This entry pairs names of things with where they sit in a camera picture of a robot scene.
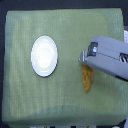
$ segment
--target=plate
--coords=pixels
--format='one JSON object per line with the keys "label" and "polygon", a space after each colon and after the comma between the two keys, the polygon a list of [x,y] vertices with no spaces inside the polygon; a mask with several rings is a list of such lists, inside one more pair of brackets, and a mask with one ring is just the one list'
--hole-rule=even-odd
{"label": "plate", "polygon": [[55,42],[48,36],[39,37],[31,51],[34,71],[42,77],[49,76],[56,68],[58,51]]}

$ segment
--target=white plate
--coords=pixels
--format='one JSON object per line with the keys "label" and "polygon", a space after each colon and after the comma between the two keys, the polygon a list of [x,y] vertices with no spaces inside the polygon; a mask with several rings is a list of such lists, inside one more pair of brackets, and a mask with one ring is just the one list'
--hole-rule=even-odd
{"label": "white plate", "polygon": [[31,62],[34,71],[42,76],[49,76],[55,69],[58,52],[55,42],[48,36],[39,37],[31,51]]}

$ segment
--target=green cloth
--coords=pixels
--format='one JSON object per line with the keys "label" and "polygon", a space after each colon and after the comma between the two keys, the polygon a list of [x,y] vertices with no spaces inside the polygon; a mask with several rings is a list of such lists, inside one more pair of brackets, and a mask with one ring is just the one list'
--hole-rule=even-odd
{"label": "green cloth", "polygon": [[[31,49],[43,35],[58,48],[58,64],[47,78],[31,65]],[[110,125],[128,114],[128,83],[95,71],[85,93],[80,53],[91,37],[123,41],[120,9],[9,11],[5,30],[2,119],[10,126]]]}

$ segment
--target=green tablecloth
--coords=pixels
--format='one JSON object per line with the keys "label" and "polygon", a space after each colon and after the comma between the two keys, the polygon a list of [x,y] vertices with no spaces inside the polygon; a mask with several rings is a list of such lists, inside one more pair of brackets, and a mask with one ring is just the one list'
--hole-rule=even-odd
{"label": "green tablecloth", "polygon": [[[123,41],[120,9],[9,11],[5,32],[5,123],[110,125],[126,118],[128,83],[95,71],[86,94],[78,63],[93,36]],[[34,72],[30,60],[32,46],[42,35],[55,41],[59,54],[57,67],[47,78]]]}

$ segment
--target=orange object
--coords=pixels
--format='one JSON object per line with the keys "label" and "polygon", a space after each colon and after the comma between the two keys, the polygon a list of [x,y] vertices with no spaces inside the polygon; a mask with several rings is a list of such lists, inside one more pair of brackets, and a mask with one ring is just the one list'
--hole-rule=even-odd
{"label": "orange object", "polygon": [[82,78],[83,78],[83,84],[84,84],[86,93],[91,88],[93,74],[94,74],[94,70],[93,69],[91,69],[87,65],[83,65],[82,66]]}

